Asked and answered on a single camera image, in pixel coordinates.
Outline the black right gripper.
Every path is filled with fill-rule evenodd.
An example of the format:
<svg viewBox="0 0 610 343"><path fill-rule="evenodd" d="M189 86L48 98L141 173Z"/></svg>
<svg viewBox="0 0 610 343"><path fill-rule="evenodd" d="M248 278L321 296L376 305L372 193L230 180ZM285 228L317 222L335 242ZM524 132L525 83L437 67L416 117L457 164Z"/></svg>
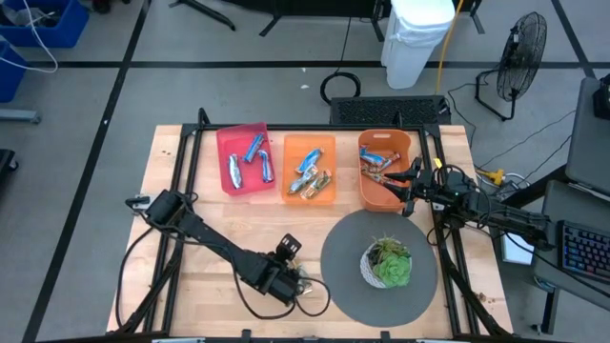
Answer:
<svg viewBox="0 0 610 343"><path fill-rule="evenodd" d="M407 171L385 173L385 177L405 183L409 181L408 187L401 187L391 183L384 183L383 187L390 191L398 200L404 200L405 208L402 211L404 217L409 217L415 212L415 200L420 199L440 206L446 205L446 200L440 192L440 185L434 180L431 170L422 168L422 158L416 157Z"/></svg>

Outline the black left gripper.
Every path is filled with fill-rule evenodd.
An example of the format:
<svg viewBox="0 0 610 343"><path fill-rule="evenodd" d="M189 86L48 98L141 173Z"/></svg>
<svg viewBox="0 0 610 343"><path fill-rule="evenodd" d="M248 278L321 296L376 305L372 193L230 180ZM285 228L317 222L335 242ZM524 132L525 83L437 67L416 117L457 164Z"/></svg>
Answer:
<svg viewBox="0 0 610 343"><path fill-rule="evenodd" d="M286 233L274 252L258 252L254 288L261 294L270 294L284 305L293 304L300 274L291 263L301 247L296 238Z"/></svg>

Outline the blue red granola bar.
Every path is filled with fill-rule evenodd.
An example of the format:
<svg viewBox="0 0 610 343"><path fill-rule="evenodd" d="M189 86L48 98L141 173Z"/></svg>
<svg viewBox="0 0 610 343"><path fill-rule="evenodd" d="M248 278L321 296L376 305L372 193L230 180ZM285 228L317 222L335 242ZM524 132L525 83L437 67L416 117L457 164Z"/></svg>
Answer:
<svg viewBox="0 0 610 343"><path fill-rule="evenodd" d="M368 148L369 148L368 145L361 145L359 147L359 158L372 166L375 166L375 167L383 166L386 163L387 158L382 155L368 152Z"/></svg>

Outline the blue orange-ended granola bar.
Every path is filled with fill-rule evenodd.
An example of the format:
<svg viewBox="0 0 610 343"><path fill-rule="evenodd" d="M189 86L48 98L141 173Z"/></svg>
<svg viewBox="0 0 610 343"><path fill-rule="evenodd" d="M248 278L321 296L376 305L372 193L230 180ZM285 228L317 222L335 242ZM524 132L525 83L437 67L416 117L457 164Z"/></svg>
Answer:
<svg viewBox="0 0 610 343"><path fill-rule="evenodd" d="M295 168L297 173L304 173L311 166L313 166L321 155L324 153L322 148L314 148L308 152L308 154L303 158L300 164Z"/></svg>

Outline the silver blue granola bar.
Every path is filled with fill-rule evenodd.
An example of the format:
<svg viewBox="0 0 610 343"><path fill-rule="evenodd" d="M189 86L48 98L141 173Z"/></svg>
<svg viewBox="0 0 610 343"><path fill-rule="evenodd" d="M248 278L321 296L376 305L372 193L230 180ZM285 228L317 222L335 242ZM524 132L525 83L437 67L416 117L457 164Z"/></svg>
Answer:
<svg viewBox="0 0 610 343"><path fill-rule="evenodd" d="M229 155L228 166L229 166L229 174L230 174L230 178L231 178L233 187L236 190L241 189L243 186L243 180L242 180L241 171L240 171L240 168L238 165L238 156L236 153L232 153Z"/></svg>

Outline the black perforated box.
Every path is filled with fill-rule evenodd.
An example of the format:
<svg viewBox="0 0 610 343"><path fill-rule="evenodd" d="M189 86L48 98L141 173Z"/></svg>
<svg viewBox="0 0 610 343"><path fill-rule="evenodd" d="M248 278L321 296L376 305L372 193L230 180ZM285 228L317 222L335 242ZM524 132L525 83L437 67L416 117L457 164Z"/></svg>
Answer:
<svg viewBox="0 0 610 343"><path fill-rule="evenodd" d="M451 124L451 110L440 95L342 97L331 100L331 124Z"/></svg>

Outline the succulent in white patterned pot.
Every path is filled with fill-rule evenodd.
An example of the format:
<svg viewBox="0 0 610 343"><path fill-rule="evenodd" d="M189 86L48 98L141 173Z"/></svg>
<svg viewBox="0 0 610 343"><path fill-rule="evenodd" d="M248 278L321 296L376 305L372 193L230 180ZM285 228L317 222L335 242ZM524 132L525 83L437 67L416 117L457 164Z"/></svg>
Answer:
<svg viewBox="0 0 610 343"><path fill-rule="evenodd" d="M360 258L364 280L376 289L406 287L411 279L412 256L407 247L393 237L375 238Z"/></svg>

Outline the translucent red plastic bin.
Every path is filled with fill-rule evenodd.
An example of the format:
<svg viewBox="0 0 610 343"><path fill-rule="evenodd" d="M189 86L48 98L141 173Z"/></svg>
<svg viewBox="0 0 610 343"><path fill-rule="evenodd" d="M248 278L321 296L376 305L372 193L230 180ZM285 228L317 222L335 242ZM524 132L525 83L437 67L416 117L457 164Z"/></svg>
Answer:
<svg viewBox="0 0 610 343"><path fill-rule="evenodd" d="M251 163L246 163L242 157L251 145L254 137L263 132L265 140L260 149L267 151L271 158L271 163L274 172L274 181L264 183L262 180L262 160L257 153ZM222 190L231 196L244 195L252 192L261 192L272 189L275 186L275 169L271 150L271 139L267 131L267 124L258 122L253 124L238 125L221 129L216 133L216 142L218 149L218 161L220 171L220 181ZM243 186L236 190L231 182L229 174L229 155L236 153L238 156L238 165L241 171Z"/></svg>

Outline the translucent orange plastic bin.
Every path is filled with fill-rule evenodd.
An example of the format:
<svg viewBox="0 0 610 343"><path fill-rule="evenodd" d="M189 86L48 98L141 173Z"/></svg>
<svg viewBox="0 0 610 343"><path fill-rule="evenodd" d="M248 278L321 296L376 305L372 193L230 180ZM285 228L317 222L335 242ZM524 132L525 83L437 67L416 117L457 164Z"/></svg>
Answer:
<svg viewBox="0 0 610 343"><path fill-rule="evenodd" d="M329 171L330 183L311 199L289 194L290 186L300 176L296 171L314 149L322 149L315 165L320 172ZM332 205L336 199L336 138L331 134L288 134L284 138L281 195L289 205Z"/></svg>

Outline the white printed paper sheet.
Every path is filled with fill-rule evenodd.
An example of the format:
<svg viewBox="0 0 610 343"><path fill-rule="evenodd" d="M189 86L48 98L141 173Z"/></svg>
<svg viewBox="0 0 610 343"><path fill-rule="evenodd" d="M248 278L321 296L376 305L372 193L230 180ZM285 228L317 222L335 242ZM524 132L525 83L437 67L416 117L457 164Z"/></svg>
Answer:
<svg viewBox="0 0 610 343"><path fill-rule="evenodd" d="M501 235L501 259L503 262L530 266L534 247L527 244L520 236L504 232Z"/></svg>

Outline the black floor fan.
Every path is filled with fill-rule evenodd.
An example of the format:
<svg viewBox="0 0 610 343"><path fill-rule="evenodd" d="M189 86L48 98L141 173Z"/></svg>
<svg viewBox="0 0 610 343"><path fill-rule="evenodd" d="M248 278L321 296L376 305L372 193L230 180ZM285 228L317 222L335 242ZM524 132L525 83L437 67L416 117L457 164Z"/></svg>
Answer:
<svg viewBox="0 0 610 343"><path fill-rule="evenodd" d="M538 73L546 40L547 22L541 14L532 11L521 16L510 29L498 65L477 75L475 100L501 121L512 120L517 100L529 90ZM480 97L483 79L493 73L497 75L498 96L511 105L508 116L501 114Z"/></svg>

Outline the black desk device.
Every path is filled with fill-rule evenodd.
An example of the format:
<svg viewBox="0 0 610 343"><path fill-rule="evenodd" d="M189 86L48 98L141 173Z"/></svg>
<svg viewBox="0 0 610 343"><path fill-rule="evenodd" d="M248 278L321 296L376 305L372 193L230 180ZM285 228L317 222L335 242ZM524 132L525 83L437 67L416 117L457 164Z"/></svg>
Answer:
<svg viewBox="0 0 610 343"><path fill-rule="evenodd" d="M594 115L610 120L610 73L600 79L600 86L593 94Z"/></svg>

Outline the black tripod stand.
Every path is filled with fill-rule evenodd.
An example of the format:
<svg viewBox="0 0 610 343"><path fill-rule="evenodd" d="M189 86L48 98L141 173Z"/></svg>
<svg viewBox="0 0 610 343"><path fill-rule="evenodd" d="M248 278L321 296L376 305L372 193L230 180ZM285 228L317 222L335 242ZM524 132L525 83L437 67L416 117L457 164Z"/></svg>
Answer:
<svg viewBox="0 0 610 343"><path fill-rule="evenodd" d="M177 7L180 5L188 6L189 8L196 10L196 11L212 18L213 20L227 26L230 30L236 31L235 24L227 16L223 15L222 13L220 13L216 10L209 8L208 6L203 5L202 3L198 2L197 0L174 0L173 2L171 2L169 4L169 7L174 8L174 7Z"/></svg>

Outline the black object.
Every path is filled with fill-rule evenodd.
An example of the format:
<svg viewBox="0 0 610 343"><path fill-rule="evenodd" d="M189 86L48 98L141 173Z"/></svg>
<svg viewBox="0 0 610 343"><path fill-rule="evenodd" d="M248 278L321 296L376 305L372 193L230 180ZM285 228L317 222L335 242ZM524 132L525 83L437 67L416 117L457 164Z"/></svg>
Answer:
<svg viewBox="0 0 610 343"><path fill-rule="evenodd" d="M15 152L7 149L0 149L0 183L4 182L12 172L19 168Z"/></svg>

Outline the grey metal bar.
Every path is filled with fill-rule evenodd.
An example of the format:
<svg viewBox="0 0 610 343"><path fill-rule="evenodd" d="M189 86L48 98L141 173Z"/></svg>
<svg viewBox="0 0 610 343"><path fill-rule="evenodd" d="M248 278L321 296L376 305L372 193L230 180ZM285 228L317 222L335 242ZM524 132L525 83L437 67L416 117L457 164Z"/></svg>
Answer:
<svg viewBox="0 0 610 343"><path fill-rule="evenodd" d="M37 111L0 109L0 121L38 124L41 122L41 117Z"/></svg>

